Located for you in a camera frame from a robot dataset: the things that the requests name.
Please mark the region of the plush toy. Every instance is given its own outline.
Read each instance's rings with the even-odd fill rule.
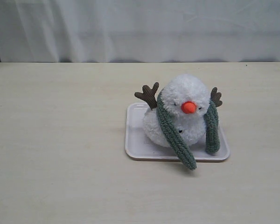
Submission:
[[[135,97],[149,105],[143,119],[143,129],[155,144],[171,147],[180,161],[189,169],[196,169],[196,160],[190,146],[206,135],[206,152],[220,149],[217,107],[222,105],[222,94],[214,87],[209,93],[200,79],[189,74],[175,77],[159,93],[159,83]]]

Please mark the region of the fabric curtain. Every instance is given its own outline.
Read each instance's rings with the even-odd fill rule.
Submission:
[[[0,61],[280,61],[280,0],[0,0]]]

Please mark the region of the green knitted scarf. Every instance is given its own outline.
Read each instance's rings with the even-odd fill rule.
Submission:
[[[161,93],[158,95],[157,99],[157,116],[162,132],[177,157],[190,170],[196,169],[196,160],[178,130],[175,128],[173,115],[164,108]],[[206,124],[206,152],[212,154],[217,152],[220,148],[218,114],[216,105],[212,101],[210,101],[210,106],[204,115],[204,120]]]

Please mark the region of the orange carrot nose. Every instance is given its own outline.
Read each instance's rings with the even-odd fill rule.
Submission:
[[[182,111],[184,113],[195,113],[196,105],[191,101],[185,102],[182,104]]]

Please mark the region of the brown antler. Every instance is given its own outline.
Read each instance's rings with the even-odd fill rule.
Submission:
[[[217,92],[218,88],[214,87],[210,93],[210,99],[215,103],[216,107],[219,107],[222,105],[222,101],[220,100],[222,93]]]
[[[143,93],[136,92],[135,97],[147,102],[150,109],[154,109],[157,107],[157,101],[155,100],[154,95],[157,92],[158,88],[159,88],[159,83],[155,83],[152,89],[150,89],[148,85],[144,85],[142,86]]]

